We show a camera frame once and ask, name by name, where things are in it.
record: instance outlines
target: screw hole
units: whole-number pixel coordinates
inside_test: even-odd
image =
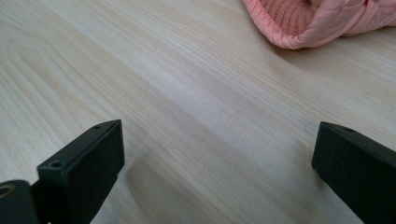
[[[0,187],[0,199],[8,196],[8,194],[12,193],[14,191],[15,186],[14,185],[4,185]]]
[[[50,167],[53,167],[53,168],[59,168],[59,167],[62,166],[62,162],[61,162],[61,161],[52,161],[52,162],[49,164],[49,166],[50,166]]]
[[[355,131],[350,129],[350,128],[345,128],[345,131],[349,132],[349,133],[354,133]]]

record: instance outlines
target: black plastic part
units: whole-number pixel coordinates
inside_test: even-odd
[[[124,165],[120,120],[96,125],[37,167],[43,223],[90,223]]]
[[[321,122],[312,167],[364,223],[396,223],[396,152]]]
[[[40,223],[28,182],[12,180],[0,184],[0,223]]]

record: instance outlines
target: wooden table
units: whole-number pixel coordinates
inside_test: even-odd
[[[361,223],[310,163],[322,120],[395,149],[395,36],[291,51],[240,0],[0,1],[0,182],[122,119],[92,223]]]

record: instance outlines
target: pink fabric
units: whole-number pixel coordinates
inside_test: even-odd
[[[297,35],[305,31],[314,19],[322,0],[261,0],[260,2],[267,14],[287,35]]]
[[[272,43],[285,49],[317,47],[340,35],[356,35],[383,26],[396,26],[396,0],[322,0],[312,21],[304,29],[296,29],[297,32],[279,26],[276,23],[278,19],[273,18],[276,15],[271,17],[265,10],[265,3],[262,4],[262,1],[284,0],[243,1],[259,30]]]

